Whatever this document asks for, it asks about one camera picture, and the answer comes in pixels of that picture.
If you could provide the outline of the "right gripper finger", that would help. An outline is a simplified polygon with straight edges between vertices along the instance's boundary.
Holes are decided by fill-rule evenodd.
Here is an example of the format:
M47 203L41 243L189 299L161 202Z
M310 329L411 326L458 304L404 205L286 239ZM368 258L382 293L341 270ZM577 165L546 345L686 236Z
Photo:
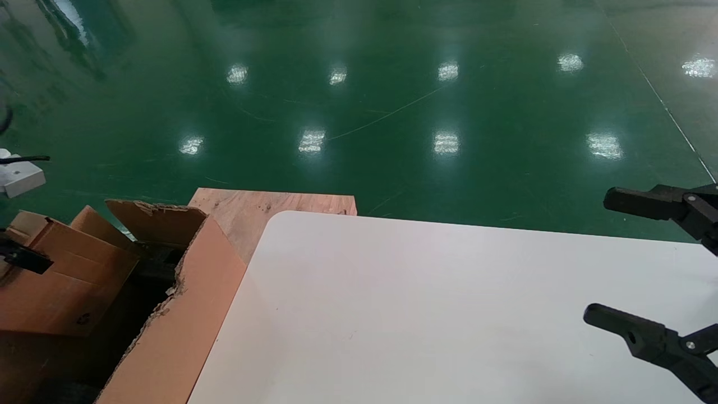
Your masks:
M586 324L625 340L633 357L669 371L703 403L717 402L717 368L710 354L717 349L717 325L682 337L663 324L606 305L587 305Z
M611 187L604 207L634 217L676 223L687 235L717 255L717 185L684 187L657 185L649 191Z

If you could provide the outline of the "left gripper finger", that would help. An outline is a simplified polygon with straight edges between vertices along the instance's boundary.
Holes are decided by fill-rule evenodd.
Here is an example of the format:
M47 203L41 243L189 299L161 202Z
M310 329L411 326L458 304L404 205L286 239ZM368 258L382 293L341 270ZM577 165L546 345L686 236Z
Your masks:
M54 263L48 256L10 238L2 238L1 256L11 267L26 269L36 274L44 274Z

